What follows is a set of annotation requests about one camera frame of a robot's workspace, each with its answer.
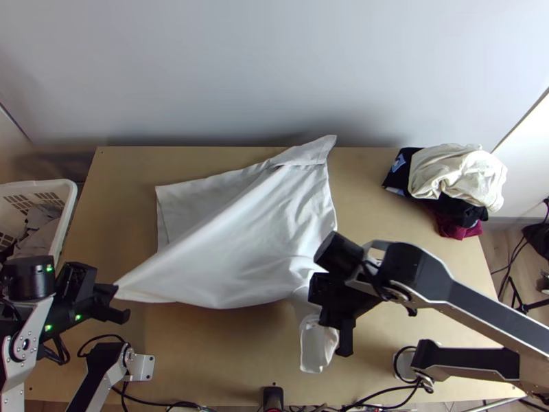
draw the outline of white cloth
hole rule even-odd
[[[321,372],[338,344],[318,326],[309,281],[314,254],[336,229],[324,136],[263,163],[156,188],[159,251],[116,282],[118,299],[240,308],[290,299],[301,369]]]
[[[415,198],[438,199],[441,192],[495,212],[503,206],[507,168],[480,144],[441,144],[412,155],[408,191]]]

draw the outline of wooden table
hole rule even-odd
[[[244,168],[282,148],[98,148],[63,251],[64,261],[99,269],[99,282],[114,282],[156,252],[156,185],[200,179]],[[328,158],[338,230],[362,244],[372,239],[417,244],[442,258],[463,283],[495,296],[477,238],[462,242],[440,237],[430,215],[409,200],[381,188],[397,149],[335,148]],[[129,386],[146,400],[191,400],[200,404],[258,405],[260,388],[279,385],[287,404],[345,404],[399,386],[393,354],[419,339],[445,346],[494,347],[494,342],[435,312],[410,318],[396,304],[382,304],[358,319],[355,354],[335,356],[321,374],[299,370],[299,336],[288,302],[210,310],[185,304],[140,304],[123,326],[90,320],[63,339],[75,355],[88,338],[114,332],[136,351],[154,354],[150,382]],[[27,379],[29,399],[69,401],[84,377],[84,361],[59,367],[38,363]],[[413,402],[510,398],[522,392],[511,385],[450,378],[433,395],[418,391]],[[376,398],[400,402],[404,391]],[[119,402],[112,394],[109,402]]]

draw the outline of white wall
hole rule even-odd
[[[38,143],[491,150],[549,84],[546,0],[0,0],[0,101]]]
[[[0,183],[17,181],[16,160],[32,150],[32,144],[0,107]]]
[[[493,151],[509,169],[497,217],[543,218],[549,196],[549,95]]]

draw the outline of white laundry basket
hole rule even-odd
[[[39,204],[58,206],[63,208],[63,213],[49,249],[49,254],[54,257],[57,265],[72,219],[77,193],[76,183],[67,179],[0,185],[0,251],[24,234],[29,208]]]

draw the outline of clothes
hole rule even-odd
[[[435,216],[436,224],[439,226],[439,234],[444,238],[454,238],[463,240],[472,236],[482,235],[482,224],[478,220],[477,223],[470,228],[459,227],[452,224],[448,219]]]
[[[25,219],[25,233],[13,244],[13,247],[3,252],[3,256],[11,260],[49,255],[61,214],[62,209],[52,205],[31,207]]]
[[[403,148],[399,151],[383,182],[383,186],[387,190],[413,198],[408,191],[408,175],[412,156],[420,150],[420,148]],[[438,199],[415,200],[427,207],[434,215],[450,221],[455,226],[470,228],[478,220],[488,220],[486,207],[474,206],[461,199],[451,198],[444,193]]]
[[[289,299],[301,369],[321,372],[338,333],[319,326],[307,296],[324,271],[314,254],[337,227],[326,165],[335,142],[324,136],[243,170],[157,187],[159,251],[116,282],[115,297],[215,309]]]
[[[29,235],[15,244],[14,253],[8,260],[49,255],[51,244],[57,232],[60,219],[54,219],[40,229],[29,231]]]
[[[480,144],[441,144],[412,156],[408,191],[415,198],[438,199],[441,193],[498,211],[507,168]]]

